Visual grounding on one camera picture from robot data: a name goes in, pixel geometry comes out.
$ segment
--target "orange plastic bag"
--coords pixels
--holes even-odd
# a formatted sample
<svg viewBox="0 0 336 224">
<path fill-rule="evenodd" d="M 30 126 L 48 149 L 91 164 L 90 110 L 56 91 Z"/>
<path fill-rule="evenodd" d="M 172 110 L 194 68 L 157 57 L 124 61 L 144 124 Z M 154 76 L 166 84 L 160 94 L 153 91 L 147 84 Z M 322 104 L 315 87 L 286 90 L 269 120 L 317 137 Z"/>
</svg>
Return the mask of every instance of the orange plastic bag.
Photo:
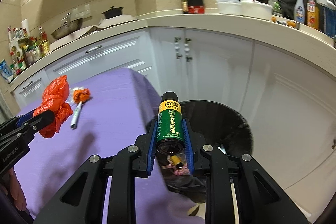
<svg viewBox="0 0 336 224">
<path fill-rule="evenodd" d="M 75 90 L 73 92 L 73 101 L 78 104 L 79 102 L 86 102 L 90 98 L 90 91 L 88 89 Z"/>
<path fill-rule="evenodd" d="M 69 96 L 69 83 L 67 76 L 63 75 L 53 80 L 44 90 L 41 106 L 34 111 L 34 116 L 50 109 L 55 114 L 55 120 L 40 130 L 44 138 L 51 138 L 59 132 L 61 124 L 64 123 L 73 111 L 65 101 Z"/>
</svg>

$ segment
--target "purple tablecloth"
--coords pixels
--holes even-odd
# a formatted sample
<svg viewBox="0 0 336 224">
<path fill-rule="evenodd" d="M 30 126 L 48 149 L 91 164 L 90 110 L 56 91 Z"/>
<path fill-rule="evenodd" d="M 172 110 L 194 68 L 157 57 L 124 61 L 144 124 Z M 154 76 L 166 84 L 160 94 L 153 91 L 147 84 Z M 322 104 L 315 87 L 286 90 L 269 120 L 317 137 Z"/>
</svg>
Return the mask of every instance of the purple tablecloth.
<svg viewBox="0 0 336 224">
<path fill-rule="evenodd" d="M 70 129 L 70 117 L 53 138 L 37 133 L 30 152 L 14 167 L 33 216 L 90 155 L 108 157 L 134 144 L 137 136 L 146 132 L 144 125 L 157 113 L 160 103 L 148 80 L 126 68 L 107 71 L 75 86 L 88 88 L 92 96 L 82 107 L 77 129 Z M 40 103 L 25 107 L 20 114 Z M 148 179 L 135 179 L 135 202 L 138 224 L 204 223 L 199 217 L 186 215 L 195 204 L 167 190 L 156 164 Z M 107 205 L 105 202 L 103 223 Z"/>
</svg>

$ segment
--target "green bottle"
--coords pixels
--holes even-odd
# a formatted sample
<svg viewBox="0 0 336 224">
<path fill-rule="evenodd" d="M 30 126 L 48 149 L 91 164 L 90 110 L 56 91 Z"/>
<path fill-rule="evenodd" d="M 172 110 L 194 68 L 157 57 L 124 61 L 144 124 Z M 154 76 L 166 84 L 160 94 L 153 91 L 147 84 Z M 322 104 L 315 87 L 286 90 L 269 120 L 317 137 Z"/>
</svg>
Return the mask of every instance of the green bottle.
<svg viewBox="0 0 336 224">
<path fill-rule="evenodd" d="M 162 96 L 157 119 L 156 149 L 164 155 L 176 155 L 184 150 L 182 111 L 176 93 Z"/>
</svg>

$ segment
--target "white cabinet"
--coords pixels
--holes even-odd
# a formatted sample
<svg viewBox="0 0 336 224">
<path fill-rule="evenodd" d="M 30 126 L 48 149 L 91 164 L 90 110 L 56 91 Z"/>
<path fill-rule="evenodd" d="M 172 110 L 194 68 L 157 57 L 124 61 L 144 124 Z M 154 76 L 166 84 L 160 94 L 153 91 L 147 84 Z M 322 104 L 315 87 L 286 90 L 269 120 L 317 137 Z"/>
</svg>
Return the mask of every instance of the white cabinet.
<svg viewBox="0 0 336 224">
<path fill-rule="evenodd" d="M 46 68 L 49 79 L 67 75 L 74 84 L 110 69 L 131 68 L 159 89 L 153 49 L 146 30 L 111 37 L 77 50 Z"/>
<path fill-rule="evenodd" d="M 286 189 L 310 223 L 320 216 L 336 192 L 336 152 L 316 170 Z"/>
<path fill-rule="evenodd" d="M 188 100 L 183 50 L 184 30 L 151 28 L 150 34 L 160 83 L 159 94 L 173 91 L 180 102 Z"/>
<path fill-rule="evenodd" d="M 187 30 L 185 38 L 192 58 L 186 62 L 189 99 L 215 101 L 240 111 L 253 41 L 195 30 Z"/>
<path fill-rule="evenodd" d="M 176 28 L 152 28 L 151 39 L 162 93 L 174 91 L 180 101 L 210 100 L 240 111 L 252 41 Z"/>
<path fill-rule="evenodd" d="M 335 90 L 336 83 L 310 65 L 255 45 L 241 114 L 252 129 L 254 158 L 283 189 L 332 152 Z"/>
<path fill-rule="evenodd" d="M 42 93 L 50 81 L 45 70 L 41 70 L 32 77 L 24 81 L 14 91 L 13 95 L 17 104 L 22 109 L 26 105 L 41 100 Z"/>
</svg>

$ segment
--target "drawer handle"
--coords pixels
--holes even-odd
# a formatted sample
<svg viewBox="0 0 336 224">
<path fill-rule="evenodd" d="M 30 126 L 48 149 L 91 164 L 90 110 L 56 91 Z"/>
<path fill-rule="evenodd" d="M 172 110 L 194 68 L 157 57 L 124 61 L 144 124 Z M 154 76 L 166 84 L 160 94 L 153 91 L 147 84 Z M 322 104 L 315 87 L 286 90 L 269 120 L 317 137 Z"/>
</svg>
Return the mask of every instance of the drawer handle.
<svg viewBox="0 0 336 224">
<path fill-rule="evenodd" d="M 179 41 L 181 40 L 181 37 L 174 37 L 174 47 L 176 52 L 176 59 L 180 59 L 182 57 L 182 54 L 180 54 L 180 46 Z"/>
<path fill-rule="evenodd" d="M 33 83 L 33 81 L 31 80 L 27 85 L 24 85 L 22 87 L 22 90 L 26 89 L 27 87 L 29 87 L 31 84 Z"/>
<path fill-rule="evenodd" d="M 101 45 L 97 46 L 97 47 L 93 47 L 89 50 L 87 50 L 85 53 L 89 53 L 89 52 L 93 52 L 93 51 L 96 51 L 97 49 L 101 48 Z"/>
<path fill-rule="evenodd" d="M 191 41 L 190 38 L 186 38 L 184 40 L 184 52 L 185 52 L 185 59 L 187 62 L 191 61 L 193 58 L 190 56 L 190 47 L 189 47 L 189 42 Z"/>
</svg>

